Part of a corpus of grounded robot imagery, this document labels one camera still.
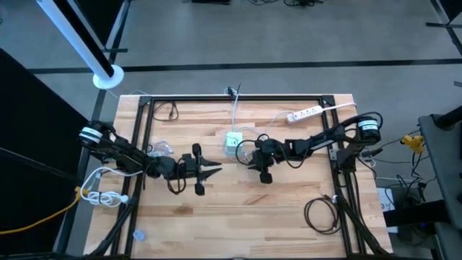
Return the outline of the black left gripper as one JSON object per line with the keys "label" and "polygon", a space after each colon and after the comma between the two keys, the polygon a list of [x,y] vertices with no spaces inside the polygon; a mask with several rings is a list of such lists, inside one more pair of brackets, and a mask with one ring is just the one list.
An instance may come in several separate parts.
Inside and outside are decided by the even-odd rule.
{"label": "black left gripper", "polygon": [[195,178],[196,183],[194,185],[195,193],[198,196],[205,195],[205,187],[203,182],[207,178],[211,177],[215,173],[218,173],[222,168],[215,168],[211,170],[203,170],[201,166],[211,167],[221,165],[220,162],[213,162],[206,160],[202,157],[201,145],[195,143],[192,145],[191,154],[183,154],[176,167],[176,176],[178,180],[178,190],[174,190],[174,194],[179,194],[186,188],[186,179]]}

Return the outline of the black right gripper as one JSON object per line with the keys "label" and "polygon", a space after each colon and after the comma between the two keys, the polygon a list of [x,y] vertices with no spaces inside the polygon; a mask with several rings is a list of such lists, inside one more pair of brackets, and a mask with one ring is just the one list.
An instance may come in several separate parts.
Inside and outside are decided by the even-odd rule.
{"label": "black right gripper", "polygon": [[257,140],[254,144],[256,150],[247,156],[247,159],[251,160],[248,169],[259,172],[260,182],[272,183],[269,167],[286,160],[287,146],[275,139]]}

